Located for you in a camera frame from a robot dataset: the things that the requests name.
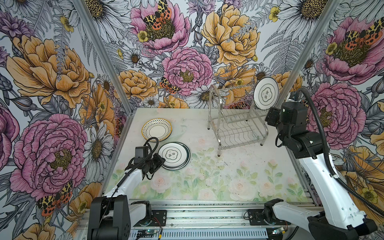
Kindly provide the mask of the white black ring plate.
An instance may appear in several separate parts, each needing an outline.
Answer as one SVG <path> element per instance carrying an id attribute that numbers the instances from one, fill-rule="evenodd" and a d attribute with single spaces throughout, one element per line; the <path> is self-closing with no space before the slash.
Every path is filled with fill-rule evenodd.
<path id="1" fill-rule="evenodd" d="M 164 144 L 158 154 L 165 159 L 162 167 L 170 171 L 182 169 L 189 163 L 191 158 L 190 149 L 180 142 Z"/>

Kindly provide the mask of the yellow rim dotted plate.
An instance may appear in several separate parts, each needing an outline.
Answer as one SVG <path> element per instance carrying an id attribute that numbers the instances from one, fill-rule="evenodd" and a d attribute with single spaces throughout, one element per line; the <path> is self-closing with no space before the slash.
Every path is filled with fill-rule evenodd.
<path id="1" fill-rule="evenodd" d="M 149 140 L 156 137 L 159 142 L 166 140 L 172 133 L 172 124 L 162 118 L 149 120 L 142 127 L 142 136 L 144 139 Z"/>

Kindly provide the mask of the chrome wire dish rack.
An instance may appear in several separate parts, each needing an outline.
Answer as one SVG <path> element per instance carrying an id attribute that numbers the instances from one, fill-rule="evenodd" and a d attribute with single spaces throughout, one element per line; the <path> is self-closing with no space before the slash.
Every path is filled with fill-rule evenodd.
<path id="1" fill-rule="evenodd" d="M 256 86 L 248 84 L 222 89 L 210 86 L 207 129 L 214 131 L 218 156 L 227 149 L 266 143 L 269 129 L 265 117 L 268 111 L 255 104 Z"/>

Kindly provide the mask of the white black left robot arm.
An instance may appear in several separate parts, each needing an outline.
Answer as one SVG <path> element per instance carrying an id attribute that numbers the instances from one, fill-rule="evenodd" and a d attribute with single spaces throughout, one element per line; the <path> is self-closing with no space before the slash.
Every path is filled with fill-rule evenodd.
<path id="1" fill-rule="evenodd" d="M 136 147 L 123 178 L 106 195 L 92 201 L 88 240 L 127 240 L 133 226 L 153 218 L 149 201 L 130 204 L 129 199 L 143 179 L 154 174 L 164 161 L 151 147 Z"/>

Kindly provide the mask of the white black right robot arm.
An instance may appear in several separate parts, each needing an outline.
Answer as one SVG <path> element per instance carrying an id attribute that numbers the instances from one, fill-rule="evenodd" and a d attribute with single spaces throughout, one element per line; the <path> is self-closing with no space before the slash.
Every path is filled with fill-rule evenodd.
<path id="1" fill-rule="evenodd" d="M 313 212 L 274 199 L 264 205 L 264 221 L 286 221 L 311 233 L 316 240 L 357 240 L 374 233 L 378 229 L 375 221 L 359 210 L 347 185 L 336 173 L 324 132 L 307 130 L 307 111 L 300 102 L 286 102 L 281 109 L 270 108 L 265 121 L 276 127 L 277 140 L 304 167 L 324 209 Z"/>

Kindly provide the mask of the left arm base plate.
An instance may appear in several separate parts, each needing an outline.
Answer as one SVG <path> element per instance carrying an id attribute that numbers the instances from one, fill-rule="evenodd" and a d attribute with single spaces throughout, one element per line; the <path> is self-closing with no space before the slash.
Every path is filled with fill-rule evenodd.
<path id="1" fill-rule="evenodd" d="M 152 216 L 148 220 L 141 220 L 135 227 L 165 227 L 167 223 L 167 210 L 152 210 Z"/>

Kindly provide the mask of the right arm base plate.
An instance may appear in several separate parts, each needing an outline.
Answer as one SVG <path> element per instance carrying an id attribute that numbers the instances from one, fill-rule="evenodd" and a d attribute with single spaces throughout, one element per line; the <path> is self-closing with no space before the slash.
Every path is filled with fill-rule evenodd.
<path id="1" fill-rule="evenodd" d="M 249 221 L 251 226 L 290 226 L 291 223 L 269 218 L 264 213 L 262 209 L 248 209 L 244 215 L 243 219 Z"/>

